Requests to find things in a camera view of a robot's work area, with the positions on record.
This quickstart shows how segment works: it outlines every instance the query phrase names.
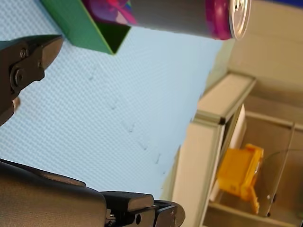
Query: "beige cabinet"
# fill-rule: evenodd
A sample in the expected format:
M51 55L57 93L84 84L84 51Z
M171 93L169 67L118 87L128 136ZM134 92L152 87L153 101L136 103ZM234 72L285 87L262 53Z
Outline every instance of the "beige cabinet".
M256 77L258 96L302 106L302 21L302 9L253 1L247 33L234 44L229 70Z
M255 84L253 77L228 74L197 104L177 164L172 200L186 212L184 227L202 226L222 144L233 116Z

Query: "table surface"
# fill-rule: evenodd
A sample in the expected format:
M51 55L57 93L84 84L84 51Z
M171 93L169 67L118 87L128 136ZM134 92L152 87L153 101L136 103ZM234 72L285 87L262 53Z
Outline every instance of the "table surface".
M0 39L60 34L37 0L2 0ZM0 157L97 190L160 197L221 41L132 28L110 56L68 40L0 128Z

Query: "pink can label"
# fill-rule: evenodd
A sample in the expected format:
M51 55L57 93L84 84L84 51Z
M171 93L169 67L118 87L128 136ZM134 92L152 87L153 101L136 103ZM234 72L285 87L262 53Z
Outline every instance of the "pink can label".
M130 0L89 0L93 17L119 24L136 25Z

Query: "wall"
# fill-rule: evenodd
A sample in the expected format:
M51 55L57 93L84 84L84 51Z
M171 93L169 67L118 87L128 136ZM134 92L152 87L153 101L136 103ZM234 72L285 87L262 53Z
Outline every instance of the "wall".
M255 95L302 106L302 21L301 9L253 1L247 33L235 42L229 70L257 77Z

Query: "metal frame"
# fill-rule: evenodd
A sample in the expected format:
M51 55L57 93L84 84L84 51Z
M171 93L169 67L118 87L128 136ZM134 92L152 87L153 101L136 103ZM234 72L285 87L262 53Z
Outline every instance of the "metal frame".
M275 178L275 183L274 183L274 188L272 193L270 194L270 202L269 202L269 207L267 210L267 213L270 212L272 204L274 203L274 196L277 193L281 178L282 178L282 174L283 171L285 169L286 166L286 162L287 162L287 158L288 158L288 153L289 150L291 148L291 144L293 141L293 137L294 137L294 132L295 131L303 131L303 125L298 124L296 122L291 122L291 121L287 121L284 119L280 119L280 118L276 118L276 117L271 117L265 114L259 114L259 113L255 113L255 112L251 112L251 111L246 111L246 117L250 117L250 118L254 118L256 120L261 120L261 121L265 121L271 124L275 124L278 125L280 127L285 127L287 129L290 130L290 136L289 136L289 140L288 140L288 145L287 145L287 150L285 152L284 158L283 158L283 163L279 169L278 175Z

